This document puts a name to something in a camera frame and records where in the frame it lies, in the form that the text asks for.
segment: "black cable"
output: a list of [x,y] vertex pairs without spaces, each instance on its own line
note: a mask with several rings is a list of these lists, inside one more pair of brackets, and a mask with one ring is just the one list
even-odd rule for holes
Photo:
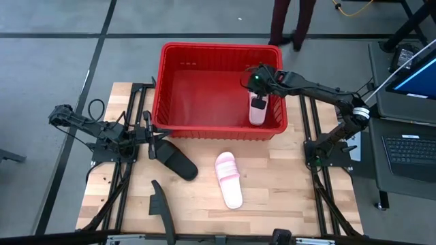
[[256,69],[256,68],[258,68],[258,67],[255,67],[255,66],[253,66],[253,67],[248,67],[248,68],[246,68],[244,71],[243,71],[243,73],[240,75],[240,78],[239,78],[239,84],[243,87],[243,88],[245,88],[245,89],[250,89],[250,88],[248,88],[247,86],[245,86],[244,84],[243,84],[243,75],[244,75],[244,73],[245,72],[247,72],[247,71],[249,71],[250,69]]
[[84,179],[84,183],[85,183],[85,184],[88,184],[89,174],[91,174],[91,172],[92,172],[96,167],[100,166],[100,164],[102,164],[102,163],[103,163],[103,162],[96,162],[95,165],[92,166],[92,167],[88,170],[88,172],[87,172],[87,176],[86,176],[86,178]]
[[130,145],[130,147],[132,147],[134,150],[132,151],[132,153],[128,156],[128,157],[126,157],[126,156],[124,156],[122,153],[121,153],[121,147],[120,147],[120,145],[119,145],[119,143],[117,142],[116,143],[116,145],[118,146],[118,148],[117,148],[117,150],[118,150],[118,154],[120,154],[120,156],[122,156],[123,158],[125,158],[125,159],[131,159],[134,155],[135,155],[135,153],[136,153],[136,147],[135,147],[135,142],[134,141],[132,141],[131,142],[131,145]]
[[[306,165],[306,168],[309,170],[309,171],[312,171],[312,169],[308,166],[308,165]],[[317,173],[319,173],[320,171],[321,171],[321,169],[322,169],[322,167],[320,167],[319,169],[318,169],[318,167],[316,167],[317,168]]]
[[115,121],[115,123],[113,124],[113,126],[112,126],[110,129],[113,129],[113,128],[115,127],[115,125],[116,125],[117,123],[119,123],[119,121],[121,120],[121,118],[124,119],[124,123],[125,123],[127,126],[135,127],[135,125],[131,125],[131,124],[129,124],[129,122],[127,121],[127,119],[126,119],[126,117],[125,117],[125,111],[123,111],[123,112],[121,112],[121,115],[117,118],[117,120]]
[[74,139],[78,140],[80,143],[84,144],[91,152],[94,152],[93,149],[91,149],[91,147],[89,147],[85,142],[83,142],[81,139],[77,138],[76,136],[72,135],[71,133],[68,133],[65,130],[62,130],[60,128],[58,128],[58,126],[54,126],[55,128],[57,128],[59,131],[64,132],[66,134],[68,134],[69,136],[73,137]]
[[[97,119],[95,119],[91,113],[91,105],[96,101],[98,101],[102,104],[102,112],[100,113],[100,116]],[[98,120],[100,120],[103,117],[105,109],[106,109],[106,106],[104,105],[104,102],[101,99],[93,99],[88,104],[88,115],[94,122],[98,122]]]
[[373,79],[374,79],[374,77],[371,77],[371,79],[368,82],[366,82],[365,84],[363,84],[363,86],[361,86],[356,92],[358,93],[359,91],[361,91],[362,88],[364,88],[366,85],[368,85],[368,83],[370,83]]
[[368,95],[370,92],[372,92],[372,90],[365,92],[362,97],[364,97],[365,95]]

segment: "wire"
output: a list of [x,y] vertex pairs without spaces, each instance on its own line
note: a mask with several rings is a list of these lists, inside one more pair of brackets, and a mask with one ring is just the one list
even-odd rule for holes
[[246,68],[246,69],[243,71],[243,73],[240,75],[240,78],[239,78],[239,84],[240,84],[243,88],[248,89],[248,90],[250,89],[249,87],[247,87],[247,86],[245,86],[245,85],[243,84],[243,75],[244,75],[244,73],[247,72],[247,71],[249,71],[250,69],[256,69],[256,68],[258,68],[258,67],[256,67],[256,66],[248,67],[248,68]]
[[353,17],[353,16],[355,16],[355,15],[357,15],[357,14],[359,14],[362,10],[364,10],[365,8],[367,8],[372,2],[374,2],[374,0],[371,0],[369,3],[367,3],[365,6],[363,6],[359,11],[357,11],[356,13],[354,13],[354,14],[347,14],[347,13],[345,13],[343,10],[342,10],[342,7],[341,7],[341,4],[340,3],[337,3],[335,0],[332,0],[333,1],[333,3],[334,3],[334,6],[336,7],[336,6],[338,6],[337,7],[337,9],[343,14],[343,15],[345,15],[345,16],[347,16],[347,17]]
[[371,77],[371,79],[367,83],[363,84],[356,92],[358,93],[359,91],[361,91],[362,88],[364,88],[366,85],[368,85],[368,83],[370,83],[373,79],[374,79],[374,77]]
[[62,130],[60,128],[58,128],[58,126],[54,126],[55,128],[57,128],[59,131],[64,132],[66,134],[68,134],[69,136],[73,137],[74,139],[78,140],[80,143],[84,144],[91,152],[94,152],[93,149],[91,149],[91,147],[89,147],[85,142],[83,142],[81,139],[77,138],[76,136],[72,135],[71,133],[68,133],[65,130]]
[[398,72],[400,71],[404,66],[406,66],[410,61],[412,61],[415,57],[417,57],[420,53],[422,53],[424,50],[426,50],[428,47],[430,47],[432,44],[436,42],[436,39],[434,39],[431,43],[429,43],[427,46],[423,47],[419,52],[417,52],[415,55],[413,55],[408,61],[404,62],[396,71],[394,71],[392,74],[390,74],[389,78],[386,79],[369,97],[365,100],[365,103],[368,102],[368,100],[374,96],[380,89],[383,88],[383,86]]
[[85,183],[85,184],[88,184],[89,174],[91,174],[91,172],[92,172],[96,167],[100,166],[100,164],[102,164],[102,163],[103,163],[103,162],[96,162],[95,165],[92,166],[92,167],[88,170],[88,172],[87,172],[87,176],[86,176],[86,178],[84,179],[84,183]]
[[115,125],[116,125],[116,124],[121,120],[121,118],[124,119],[124,123],[125,123],[127,126],[135,127],[135,125],[131,125],[131,124],[129,124],[129,123],[127,122],[126,115],[125,115],[125,111],[123,111],[123,112],[121,112],[121,115],[117,118],[117,120],[115,121],[114,125],[113,125],[110,129],[113,129],[113,128],[115,127]]
[[362,97],[368,95],[370,92],[372,92],[372,90],[369,90],[369,91],[365,92],[365,93],[362,95]]
[[[97,119],[95,119],[91,113],[91,105],[96,101],[98,101],[102,104],[102,112],[100,113],[100,116]],[[98,122],[98,120],[102,119],[105,109],[106,109],[106,107],[104,105],[104,102],[101,99],[93,99],[88,104],[88,115],[94,122]]]
[[120,144],[117,142],[116,145],[118,146],[117,150],[118,150],[118,154],[120,154],[120,156],[122,156],[125,159],[131,159],[132,157],[134,157],[135,153],[136,153],[136,147],[135,147],[135,143],[132,141],[130,144],[130,147],[132,147],[134,150],[132,151],[132,153],[129,156],[124,156],[123,153],[121,153],[120,149],[124,149],[120,147]]
[[[309,170],[309,171],[312,171],[312,169],[308,166],[308,165],[306,165],[306,168]],[[321,171],[321,169],[322,169],[322,167],[320,167],[319,169],[318,169],[318,167],[316,167],[317,168],[317,173],[319,173],[320,171]]]

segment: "shoe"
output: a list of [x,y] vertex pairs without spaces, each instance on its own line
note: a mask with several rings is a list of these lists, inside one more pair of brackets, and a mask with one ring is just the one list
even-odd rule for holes
[[277,47],[286,45],[286,44],[290,44],[291,43],[291,39],[288,37],[282,37],[280,42],[272,42],[271,40],[268,42],[268,45],[274,45]]
[[291,40],[292,45],[294,47],[294,51],[295,52],[299,52],[301,50],[302,44],[296,44],[295,41],[294,41],[294,36],[295,36],[295,30],[292,31],[292,33],[290,35],[290,40]]

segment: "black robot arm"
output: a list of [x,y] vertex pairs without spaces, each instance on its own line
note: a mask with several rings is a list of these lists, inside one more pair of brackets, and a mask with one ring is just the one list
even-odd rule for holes
[[[287,95],[304,95],[339,108],[344,122],[329,133],[321,134],[315,142],[305,142],[307,161],[317,158],[327,159],[335,145],[341,140],[348,140],[357,132],[365,129],[369,122],[369,110],[357,93],[347,93],[339,88],[329,88],[305,80],[301,75],[291,71],[279,71],[274,67],[260,65],[250,75],[247,88],[258,95],[251,106],[265,108],[261,97],[273,94],[280,97]],[[343,152],[352,148],[342,147]]]
[[143,112],[146,127],[134,125],[128,131],[118,121],[95,121],[77,114],[70,105],[58,105],[50,114],[49,123],[55,127],[74,127],[98,139],[97,143],[86,143],[91,150],[105,150],[119,154],[121,158],[128,159],[137,145],[149,143],[149,158],[156,159],[155,143],[169,135],[170,131],[156,128],[151,124],[149,111]]

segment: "wooden board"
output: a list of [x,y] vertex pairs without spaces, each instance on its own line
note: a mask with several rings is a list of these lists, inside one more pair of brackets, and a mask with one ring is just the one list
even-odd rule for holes
[[[130,88],[131,83],[114,83],[105,120],[114,121],[126,110]],[[153,97],[154,90],[147,90],[145,110],[151,111]],[[141,146],[130,180],[122,231],[164,233],[160,216],[149,216],[149,197],[154,194],[151,181],[157,180],[166,193],[178,234],[271,235],[274,228],[282,228],[296,235],[319,235],[312,180],[302,153],[305,137],[300,102],[298,97],[286,97],[286,104],[287,129],[269,142],[170,139],[198,167],[198,176],[191,182],[160,162],[149,160],[147,145]],[[327,132],[337,125],[334,108],[321,102],[317,106],[322,130]],[[223,151],[233,152],[240,172],[244,203],[237,210],[225,206],[215,175],[215,159]],[[113,169],[114,164],[107,163],[90,174],[77,228],[88,224],[103,206]],[[330,178],[336,204],[362,232],[349,176],[340,168],[330,168]],[[114,227],[116,211],[117,205],[110,227]],[[331,231],[326,206],[324,211]]]

